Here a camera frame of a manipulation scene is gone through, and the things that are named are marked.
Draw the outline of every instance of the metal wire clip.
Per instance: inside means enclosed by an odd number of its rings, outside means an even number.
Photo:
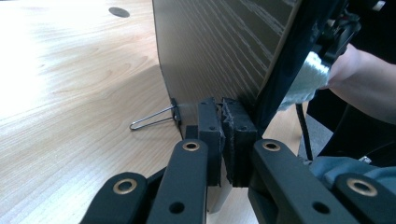
[[[163,110],[161,110],[161,111],[159,111],[159,112],[157,112],[157,113],[155,113],[155,114],[152,114],[152,115],[147,116],[147,117],[145,117],[145,118],[142,118],[142,119],[140,119],[140,120],[134,121],[134,122],[132,122],[132,124],[129,126],[129,129],[131,129],[131,131],[137,131],[137,130],[139,130],[139,129],[141,129],[141,128],[144,128],[144,127],[147,127],[147,126],[156,124],[156,123],[160,123],[160,122],[163,122],[163,121],[166,121],[166,120],[169,120],[169,119],[177,120],[177,113],[174,113],[175,115],[174,115],[173,117],[171,117],[171,118],[160,119],[160,120],[157,120],[157,121],[148,123],[148,124],[144,124],[144,125],[140,125],[140,126],[134,127],[134,125],[136,125],[137,123],[140,123],[140,122],[142,122],[142,121],[144,121],[144,120],[147,120],[147,119],[151,119],[151,118],[153,118],[153,117],[155,117],[155,116],[160,115],[161,113],[164,113],[164,112],[166,112],[166,111],[168,111],[168,110],[172,110],[172,109],[174,109],[174,108],[176,108],[176,105],[171,105],[171,106],[169,106],[169,107],[167,107],[167,108],[165,108],[165,109],[163,109]]]

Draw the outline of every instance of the wood grain surface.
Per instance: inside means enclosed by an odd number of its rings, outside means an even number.
[[[173,122],[129,131],[169,105],[149,0],[1,1],[0,28],[0,223],[79,223],[111,176],[166,166]],[[290,114],[266,136],[295,149]],[[247,191],[207,222],[257,222]]]
[[[161,69],[180,105],[181,132],[197,124],[196,104],[207,97],[238,100],[253,114],[294,1],[153,2]]]

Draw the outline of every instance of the white cloth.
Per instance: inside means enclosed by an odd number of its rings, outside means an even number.
[[[321,59],[315,52],[309,52],[278,110],[286,110],[291,105],[312,100],[315,91],[327,85],[329,71],[330,68],[321,64]]]

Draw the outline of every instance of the wooden table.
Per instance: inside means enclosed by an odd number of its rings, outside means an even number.
[[[2,1],[0,28],[0,223],[78,223],[111,176],[166,166],[173,122],[129,131],[169,105],[149,0]],[[294,114],[265,135],[296,151]],[[247,190],[207,222],[257,222]]]

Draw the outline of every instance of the black cable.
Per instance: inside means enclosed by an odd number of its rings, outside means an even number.
[[[297,110],[298,120],[300,121],[301,130],[303,131],[303,139],[304,139],[304,144],[305,144],[306,157],[310,161],[312,161],[313,157],[312,157],[311,141],[309,140],[308,126],[306,125],[306,121],[305,121],[303,105],[296,104],[296,110]]]

